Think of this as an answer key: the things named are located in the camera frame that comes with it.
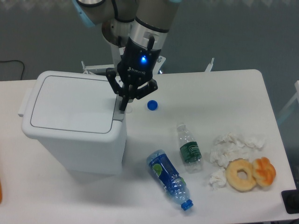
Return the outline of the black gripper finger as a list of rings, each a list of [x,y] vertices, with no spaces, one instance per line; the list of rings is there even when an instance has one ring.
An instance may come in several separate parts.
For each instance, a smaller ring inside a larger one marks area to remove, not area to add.
[[[121,87],[116,81],[116,69],[107,68],[106,69],[106,77],[107,80],[112,87],[112,90],[115,94],[122,97],[122,100],[119,105],[119,110],[126,110],[128,102],[129,102],[129,84],[123,82],[123,86]]]
[[[137,86],[132,86],[129,89],[129,100],[142,99],[143,97],[151,94],[158,89],[157,82],[154,79],[148,81],[142,88],[137,88]]]

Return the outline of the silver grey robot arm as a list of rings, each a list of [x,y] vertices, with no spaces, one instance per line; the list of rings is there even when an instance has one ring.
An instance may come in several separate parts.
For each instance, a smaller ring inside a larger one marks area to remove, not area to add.
[[[119,109],[158,89],[153,70],[171,28],[179,0],[75,0],[82,21],[102,25],[106,40],[123,54],[106,70],[106,77],[121,98]]]

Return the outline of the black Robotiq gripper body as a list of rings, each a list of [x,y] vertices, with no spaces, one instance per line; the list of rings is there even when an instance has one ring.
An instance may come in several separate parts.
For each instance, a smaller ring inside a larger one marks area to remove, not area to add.
[[[153,77],[153,69],[161,50],[153,49],[154,37],[150,37],[147,46],[143,47],[128,39],[121,62],[117,65],[123,87],[138,88]]]

